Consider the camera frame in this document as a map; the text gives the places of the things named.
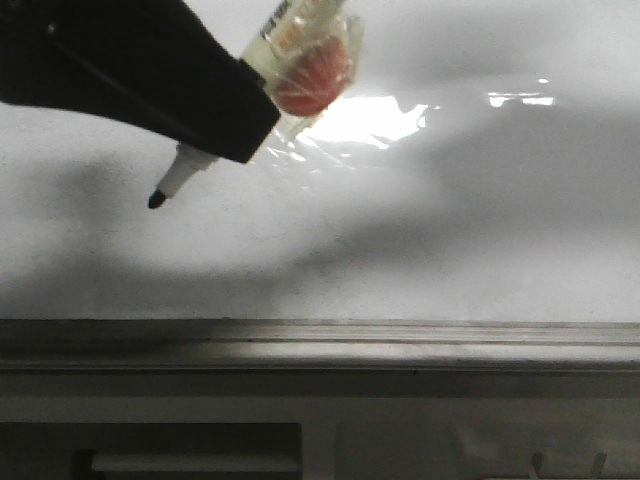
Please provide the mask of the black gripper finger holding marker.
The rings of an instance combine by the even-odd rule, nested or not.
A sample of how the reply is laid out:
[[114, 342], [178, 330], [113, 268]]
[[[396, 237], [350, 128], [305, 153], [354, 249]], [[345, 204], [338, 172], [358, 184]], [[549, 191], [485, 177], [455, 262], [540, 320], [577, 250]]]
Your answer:
[[182, 1], [4, 1], [1, 100], [248, 162], [280, 112]]

